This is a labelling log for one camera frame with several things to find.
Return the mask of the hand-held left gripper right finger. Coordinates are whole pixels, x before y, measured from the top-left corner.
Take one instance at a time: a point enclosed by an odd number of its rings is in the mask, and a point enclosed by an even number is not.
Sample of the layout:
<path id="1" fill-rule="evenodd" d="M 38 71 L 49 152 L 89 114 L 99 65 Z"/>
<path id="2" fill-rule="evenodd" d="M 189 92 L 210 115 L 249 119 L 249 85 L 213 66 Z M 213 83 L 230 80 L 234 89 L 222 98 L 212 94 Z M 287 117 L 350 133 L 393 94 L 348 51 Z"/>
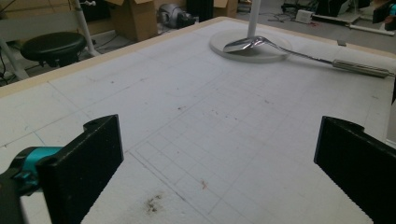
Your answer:
<path id="1" fill-rule="evenodd" d="M 374 224 L 396 224 L 396 149 L 356 123 L 324 116 L 314 163 Z"/>

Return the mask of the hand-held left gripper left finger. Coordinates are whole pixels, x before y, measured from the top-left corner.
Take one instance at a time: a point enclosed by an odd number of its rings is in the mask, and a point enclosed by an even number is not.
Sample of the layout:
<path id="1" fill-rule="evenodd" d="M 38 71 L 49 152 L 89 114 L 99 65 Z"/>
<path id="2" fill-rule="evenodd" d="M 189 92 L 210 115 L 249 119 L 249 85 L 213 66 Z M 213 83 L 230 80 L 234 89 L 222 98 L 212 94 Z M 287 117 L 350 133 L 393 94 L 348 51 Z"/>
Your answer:
<path id="1" fill-rule="evenodd" d="M 123 162 L 118 116 L 94 119 L 83 128 L 36 163 L 52 224 L 80 224 Z"/>

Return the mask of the long metal ladle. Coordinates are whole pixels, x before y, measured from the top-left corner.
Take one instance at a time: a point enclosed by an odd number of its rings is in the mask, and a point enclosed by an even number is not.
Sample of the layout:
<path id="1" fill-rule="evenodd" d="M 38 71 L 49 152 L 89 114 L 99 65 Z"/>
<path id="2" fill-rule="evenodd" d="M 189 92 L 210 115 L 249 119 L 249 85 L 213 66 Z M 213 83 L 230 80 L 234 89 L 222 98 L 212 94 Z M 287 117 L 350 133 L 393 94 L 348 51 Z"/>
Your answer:
<path id="1" fill-rule="evenodd" d="M 265 38 L 264 36 L 260 35 L 255 35 L 253 37 L 246 37 L 242 38 L 239 40 L 236 40 L 234 42 L 228 43 L 225 45 L 223 48 L 224 52 L 237 52 L 245 49 L 253 49 L 255 47 L 261 46 L 261 45 L 268 45 L 271 46 L 272 48 L 275 48 L 277 50 L 280 50 L 282 52 L 286 52 L 288 54 L 302 57 L 308 60 L 313 60 L 319 63 L 326 63 L 330 64 L 332 67 L 339 68 L 339 69 L 344 69 L 347 71 L 351 72 L 356 72 L 359 74 L 371 76 L 371 77 L 395 77 L 395 74 L 390 72 L 388 69 L 384 68 L 379 68 L 379 67 L 374 67 L 370 65 L 365 65 L 361 63 L 352 63 L 352 62 L 347 62 L 347 61 L 342 61 L 342 60 L 333 60 L 333 61 L 328 61 L 325 59 L 321 59 L 318 57 L 306 55 L 300 52 L 296 52 L 290 49 L 283 48 L 279 46 L 278 44 L 270 41 L 268 38 Z"/>

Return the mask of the black round stool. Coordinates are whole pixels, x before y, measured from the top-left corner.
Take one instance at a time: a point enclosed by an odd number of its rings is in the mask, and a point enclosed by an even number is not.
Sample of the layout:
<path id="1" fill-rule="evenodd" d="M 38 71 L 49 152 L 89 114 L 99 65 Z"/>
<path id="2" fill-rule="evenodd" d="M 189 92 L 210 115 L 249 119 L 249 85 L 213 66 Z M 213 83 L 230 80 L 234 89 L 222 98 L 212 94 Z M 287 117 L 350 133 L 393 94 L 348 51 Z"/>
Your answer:
<path id="1" fill-rule="evenodd" d="M 32 38 L 21 46 L 21 55 L 41 66 L 64 67 L 78 61 L 78 55 L 86 47 L 82 34 L 59 32 Z"/>

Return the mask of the white bar on floor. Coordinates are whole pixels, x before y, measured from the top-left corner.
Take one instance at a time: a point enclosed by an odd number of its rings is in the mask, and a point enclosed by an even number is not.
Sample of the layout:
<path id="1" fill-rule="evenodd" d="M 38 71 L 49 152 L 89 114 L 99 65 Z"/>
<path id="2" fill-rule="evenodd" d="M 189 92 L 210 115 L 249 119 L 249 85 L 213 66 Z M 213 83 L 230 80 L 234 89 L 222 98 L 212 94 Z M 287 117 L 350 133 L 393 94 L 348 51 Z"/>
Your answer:
<path id="1" fill-rule="evenodd" d="M 395 36 L 396 35 L 396 33 L 392 32 L 392 31 L 374 29 L 374 28 L 363 27 L 363 26 L 353 25 L 353 24 L 348 24 L 346 27 L 348 27 L 349 29 L 355 29 L 355 30 L 360 30 L 360 31 L 374 33 L 374 34 L 379 34 L 379 35 L 388 35 L 388 36 Z"/>

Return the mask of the white stand with round base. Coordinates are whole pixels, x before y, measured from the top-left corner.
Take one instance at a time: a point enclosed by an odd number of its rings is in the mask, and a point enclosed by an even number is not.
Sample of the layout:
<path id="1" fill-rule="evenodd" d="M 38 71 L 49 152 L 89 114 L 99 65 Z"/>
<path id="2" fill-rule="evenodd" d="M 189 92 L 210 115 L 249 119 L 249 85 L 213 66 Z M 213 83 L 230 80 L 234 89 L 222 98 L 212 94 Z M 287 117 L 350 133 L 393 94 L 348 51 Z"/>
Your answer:
<path id="1" fill-rule="evenodd" d="M 226 44 L 242 38 L 253 37 L 255 35 L 264 36 L 283 48 L 291 49 L 291 43 L 283 37 L 256 30 L 261 1 L 262 0 L 252 0 L 247 28 L 229 29 L 217 32 L 211 36 L 209 47 L 223 58 L 243 63 L 273 63 L 286 59 L 289 56 L 288 53 L 282 52 L 268 45 L 261 45 L 253 49 L 245 49 L 237 52 L 227 53 L 223 51 Z"/>

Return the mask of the small white box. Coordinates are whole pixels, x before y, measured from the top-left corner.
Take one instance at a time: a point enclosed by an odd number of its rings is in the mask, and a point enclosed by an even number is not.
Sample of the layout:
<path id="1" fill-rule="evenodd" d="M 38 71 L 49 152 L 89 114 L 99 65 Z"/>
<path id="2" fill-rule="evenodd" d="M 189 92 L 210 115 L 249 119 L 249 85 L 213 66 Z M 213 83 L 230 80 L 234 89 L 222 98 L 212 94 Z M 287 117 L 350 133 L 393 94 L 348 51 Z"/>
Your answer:
<path id="1" fill-rule="evenodd" d="M 313 12 L 303 9 L 297 11 L 295 20 L 300 23 L 308 24 L 312 21 Z"/>

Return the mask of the large cardboard box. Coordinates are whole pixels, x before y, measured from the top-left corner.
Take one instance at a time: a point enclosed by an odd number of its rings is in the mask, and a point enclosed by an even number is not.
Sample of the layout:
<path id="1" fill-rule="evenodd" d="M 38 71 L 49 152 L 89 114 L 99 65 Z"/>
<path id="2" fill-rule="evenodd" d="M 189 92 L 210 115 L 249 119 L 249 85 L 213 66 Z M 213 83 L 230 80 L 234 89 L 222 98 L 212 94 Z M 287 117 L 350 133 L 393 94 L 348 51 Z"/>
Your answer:
<path id="1" fill-rule="evenodd" d="M 158 34 L 154 0 L 105 0 L 118 35 L 144 41 Z"/>

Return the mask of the silver grey machine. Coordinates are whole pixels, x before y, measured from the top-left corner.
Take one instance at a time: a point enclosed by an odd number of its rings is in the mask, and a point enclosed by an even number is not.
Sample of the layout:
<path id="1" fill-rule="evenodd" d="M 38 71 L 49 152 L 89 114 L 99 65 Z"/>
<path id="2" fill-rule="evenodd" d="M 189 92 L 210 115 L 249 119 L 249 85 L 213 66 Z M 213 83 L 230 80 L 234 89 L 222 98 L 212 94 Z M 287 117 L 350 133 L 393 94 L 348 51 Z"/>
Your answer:
<path id="1" fill-rule="evenodd" d="M 164 26 L 171 29 L 180 29 L 195 24 L 195 18 L 177 4 L 160 5 L 157 16 Z"/>

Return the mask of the small cardboard box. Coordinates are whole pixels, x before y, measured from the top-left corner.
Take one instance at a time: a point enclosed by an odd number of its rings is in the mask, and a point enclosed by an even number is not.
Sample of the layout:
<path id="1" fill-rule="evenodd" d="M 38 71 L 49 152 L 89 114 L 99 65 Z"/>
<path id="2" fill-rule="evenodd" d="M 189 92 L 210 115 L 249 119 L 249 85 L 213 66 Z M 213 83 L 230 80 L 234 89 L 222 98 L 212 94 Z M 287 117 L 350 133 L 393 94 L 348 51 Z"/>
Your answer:
<path id="1" fill-rule="evenodd" d="M 234 18 L 237 13 L 238 0 L 214 0 L 215 17 Z"/>

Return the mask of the white metal frame leg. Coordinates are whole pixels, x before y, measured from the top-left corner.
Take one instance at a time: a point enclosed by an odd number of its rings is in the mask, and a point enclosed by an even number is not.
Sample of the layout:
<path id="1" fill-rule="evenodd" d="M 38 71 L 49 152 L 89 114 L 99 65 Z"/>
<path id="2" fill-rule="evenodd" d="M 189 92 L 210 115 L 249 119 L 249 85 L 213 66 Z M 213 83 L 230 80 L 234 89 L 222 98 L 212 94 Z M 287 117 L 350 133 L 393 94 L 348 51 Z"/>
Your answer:
<path id="1" fill-rule="evenodd" d="M 94 48 L 94 45 L 92 43 L 92 38 L 91 34 L 88 28 L 88 24 L 85 20 L 84 13 L 81 7 L 80 0 L 73 0 L 75 4 L 75 11 L 77 13 L 78 17 L 78 23 L 80 25 L 80 28 L 82 29 L 82 33 L 84 34 L 84 37 L 87 41 L 87 51 L 92 57 L 99 56 L 100 53 Z"/>

